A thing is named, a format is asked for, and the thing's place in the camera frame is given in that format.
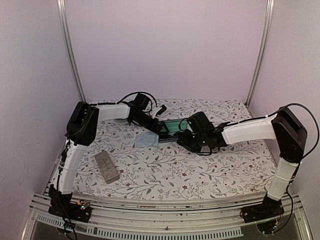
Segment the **blue-grey glasses case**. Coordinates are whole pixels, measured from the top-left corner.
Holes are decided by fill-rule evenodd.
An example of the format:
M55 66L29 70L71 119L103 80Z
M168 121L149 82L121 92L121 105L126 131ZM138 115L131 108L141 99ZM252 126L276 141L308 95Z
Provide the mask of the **blue-grey glasses case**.
M158 136L158 142L160 144L176 142L179 139L181 132L188 128L188 123L185 118L168 119L164 120L163 123L164 126Z

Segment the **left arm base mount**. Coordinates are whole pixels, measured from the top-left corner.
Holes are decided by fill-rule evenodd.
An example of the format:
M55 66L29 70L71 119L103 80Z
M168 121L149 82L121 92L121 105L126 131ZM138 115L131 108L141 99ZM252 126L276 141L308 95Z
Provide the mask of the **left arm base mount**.
M50 207L48 213L65 220L74 220L88 223L91 217L92 208L90 203L80 200L77 203L71 202L72 193L62 194L57 191L53 184L49 187Z

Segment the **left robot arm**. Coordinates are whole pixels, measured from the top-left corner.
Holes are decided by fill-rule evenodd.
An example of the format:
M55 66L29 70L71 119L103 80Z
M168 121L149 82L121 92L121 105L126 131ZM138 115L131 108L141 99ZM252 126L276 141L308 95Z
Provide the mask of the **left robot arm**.
M135 98L126 101L128 96ZM95 138L98 123L109 120L126 120L139 125L155 134L160 134L165 127L157 116L167 110L159 105L155 98L147 92L133 92L117 102L77 103L66 126L66 142L57 165L57 174L49 191L51 198L72 196L73 181L80 160Z

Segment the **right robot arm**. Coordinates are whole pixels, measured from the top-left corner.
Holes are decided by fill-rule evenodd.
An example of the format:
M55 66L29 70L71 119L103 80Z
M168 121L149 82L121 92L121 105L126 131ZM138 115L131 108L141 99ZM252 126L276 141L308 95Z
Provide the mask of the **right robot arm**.
M279 149L279 161L266 201L259 206L262 218L269 218L278 210L287 187L293 181L301 162L315 150L305 151L308 132L290 110L291 104L273 113L238 122L223 122L215 126L202 111L185 119L186 129L180 129L177 144L199 156L210 156L215 149L238 143L274 140Z

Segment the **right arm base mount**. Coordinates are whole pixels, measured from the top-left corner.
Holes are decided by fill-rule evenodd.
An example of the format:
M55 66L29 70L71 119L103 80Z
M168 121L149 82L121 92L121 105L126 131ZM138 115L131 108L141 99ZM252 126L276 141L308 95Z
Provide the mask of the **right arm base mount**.
M282 201L274 200L266 194L262 203L241 208L239 216L245 223L261 221L268 218L277 217L285 213Z

